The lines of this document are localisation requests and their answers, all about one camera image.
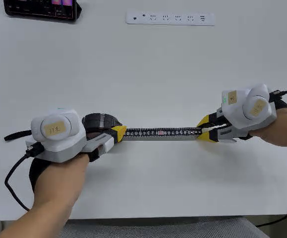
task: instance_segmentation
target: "black device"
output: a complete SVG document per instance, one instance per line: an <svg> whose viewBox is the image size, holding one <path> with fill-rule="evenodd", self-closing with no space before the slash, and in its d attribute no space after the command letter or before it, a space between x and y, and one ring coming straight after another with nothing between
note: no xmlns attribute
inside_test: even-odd
<svg viewBox="0 0 287 238"><path fill-rule="evenodd" d="M5 12L11 16L75 21L82 11L76 0L3 0L3 3Z"/></svg>

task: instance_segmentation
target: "measuring tape blade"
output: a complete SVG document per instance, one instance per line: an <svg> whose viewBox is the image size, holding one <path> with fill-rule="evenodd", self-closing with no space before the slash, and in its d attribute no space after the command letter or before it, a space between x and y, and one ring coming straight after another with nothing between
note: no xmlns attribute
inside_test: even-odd
<svg viewBox="0 0 287 238"><path fill-rule="evenodd" d="M201 134L198 127L128 128L123 140L195 140Z"/></svg>

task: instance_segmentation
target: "human hand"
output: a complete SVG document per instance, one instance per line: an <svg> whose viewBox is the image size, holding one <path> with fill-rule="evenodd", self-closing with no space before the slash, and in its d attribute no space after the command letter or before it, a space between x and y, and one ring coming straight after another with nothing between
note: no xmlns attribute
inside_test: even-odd
<svg viewBox="0 0 287 238"><path fill-rule="evenodd" d="M34 206L54 202L73 207L85 182L87 154L79 154L64 163L50 164L38 177L34 188Z"/></svg>
<svg viewBox="0 0 287 238"><path fill-rule="evenodd" d="M287 108L277 110L277 119L269 126L250 131L250 135L258 136L264 141L287 147Z"/></svg>

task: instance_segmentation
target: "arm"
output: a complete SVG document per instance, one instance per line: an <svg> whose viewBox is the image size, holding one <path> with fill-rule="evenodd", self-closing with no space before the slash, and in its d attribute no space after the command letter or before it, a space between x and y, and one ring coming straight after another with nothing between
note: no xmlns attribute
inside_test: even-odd
<svg viewBox="0 0 287 238"><path fill-rule="evenodd" d="M32 209L2 231L0 238L56 237L80 195L88 163L88 155L77 155L48 166L36 182Z"/></svg>
<svg viewBox="0 0 287 238"><path fill-rule="evenodd" d="M250 135L278 146L287 147L287 108L277 110L277 119L268 127L251 131Z"/></svg>

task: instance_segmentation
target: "power strip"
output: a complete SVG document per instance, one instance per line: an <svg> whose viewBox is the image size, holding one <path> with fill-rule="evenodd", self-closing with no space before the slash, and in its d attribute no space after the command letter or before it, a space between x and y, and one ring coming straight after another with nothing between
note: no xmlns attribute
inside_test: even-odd
<svg viewBox="0 0 287 238"><path fill-rule="evenodd" d="M128 24L214 26L215 16L213 13L128 11L125 21Z"/></svg>

